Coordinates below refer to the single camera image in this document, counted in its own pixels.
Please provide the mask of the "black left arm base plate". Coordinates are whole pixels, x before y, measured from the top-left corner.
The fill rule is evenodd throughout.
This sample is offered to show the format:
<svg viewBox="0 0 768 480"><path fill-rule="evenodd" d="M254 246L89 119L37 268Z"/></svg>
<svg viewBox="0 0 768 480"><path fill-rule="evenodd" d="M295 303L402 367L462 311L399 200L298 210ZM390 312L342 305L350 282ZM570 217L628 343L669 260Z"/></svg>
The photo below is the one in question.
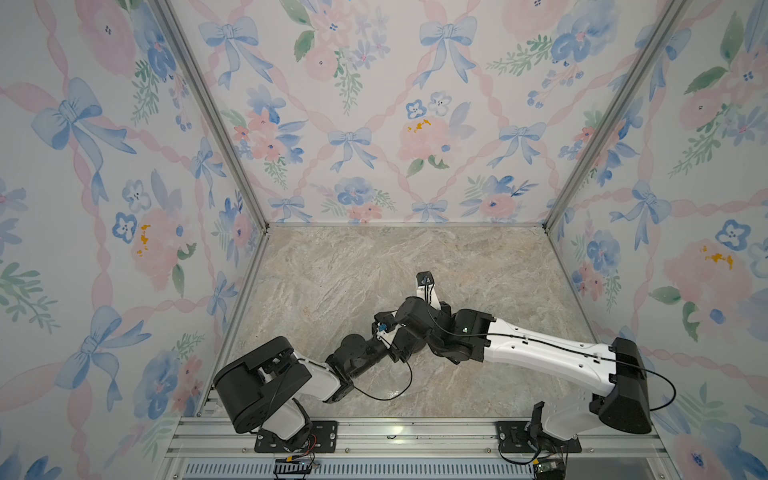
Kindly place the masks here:
<svg viewBox="0 0 768 480"><path fill-rule="evenodd" d="M255 453L299 454L334 453L338 440L339 422L334 420L311 421L289 440L264 430L256 435Z"/></svg>

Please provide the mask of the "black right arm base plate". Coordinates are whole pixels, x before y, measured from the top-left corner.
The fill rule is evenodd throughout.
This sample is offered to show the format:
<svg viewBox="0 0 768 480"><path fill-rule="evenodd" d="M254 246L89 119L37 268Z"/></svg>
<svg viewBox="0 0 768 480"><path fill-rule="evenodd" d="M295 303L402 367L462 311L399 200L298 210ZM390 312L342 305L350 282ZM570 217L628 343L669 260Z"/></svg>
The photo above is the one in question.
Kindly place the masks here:
<svg viewBox="0 0 768 480"><path fill-rule="evenodd" d="M581 453L578 439L560 440L543 431L544 401L533 406L527 420L505 420L495 423L499 451L503 454Z"/></svg>

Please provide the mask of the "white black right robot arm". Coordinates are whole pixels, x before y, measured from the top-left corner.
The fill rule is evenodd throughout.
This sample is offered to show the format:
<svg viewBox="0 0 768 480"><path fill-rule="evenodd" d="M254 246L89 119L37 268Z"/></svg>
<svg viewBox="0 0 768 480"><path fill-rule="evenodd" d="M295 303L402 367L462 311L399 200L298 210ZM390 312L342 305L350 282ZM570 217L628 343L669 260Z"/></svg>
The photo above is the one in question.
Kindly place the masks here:
<svg viewBox="0 0 768 480"><path fill-rule="evenodd" d="M406 357L408 344L427 346L454 364L491 362L524 367L564 379L578 391L556 402L538 402L528 434L565 442L600 425L645 435L652 431L648 369L638 346L617 337L585 343L540 334L489 313L431 304L411 296L386 315L379 336L393 353Z"/></svg>

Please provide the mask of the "black round microphone stand base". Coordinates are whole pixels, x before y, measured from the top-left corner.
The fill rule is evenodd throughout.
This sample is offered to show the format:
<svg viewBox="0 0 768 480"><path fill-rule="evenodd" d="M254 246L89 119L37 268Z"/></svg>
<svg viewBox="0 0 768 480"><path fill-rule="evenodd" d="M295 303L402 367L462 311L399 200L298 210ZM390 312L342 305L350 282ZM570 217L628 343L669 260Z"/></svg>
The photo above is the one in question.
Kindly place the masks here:
<svg viewBox="0 0 768 480"><path fill-rule="evenodd" d="M419 353L426 346L424 339L404 328L397 331L394 340L402 351L404 362L409 361L414 354Z"/></svg>

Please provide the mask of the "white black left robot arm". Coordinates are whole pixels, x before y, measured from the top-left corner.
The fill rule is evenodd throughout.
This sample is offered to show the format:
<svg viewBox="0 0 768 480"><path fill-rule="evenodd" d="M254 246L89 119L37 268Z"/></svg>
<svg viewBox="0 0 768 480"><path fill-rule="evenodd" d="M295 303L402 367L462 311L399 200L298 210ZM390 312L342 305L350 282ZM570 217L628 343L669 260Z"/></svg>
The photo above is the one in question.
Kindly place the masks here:
<svg viewBox="0 0 768 480"><path fill-rule="evenodd" d="M313 422L299 397L335 403L356 389L354 380L379 362L406 363L379 336L346 336L323 362L299 354L276 337L224 366L213 379L236 433L254 434L256 449L297 452L313 444Z"/></svg>

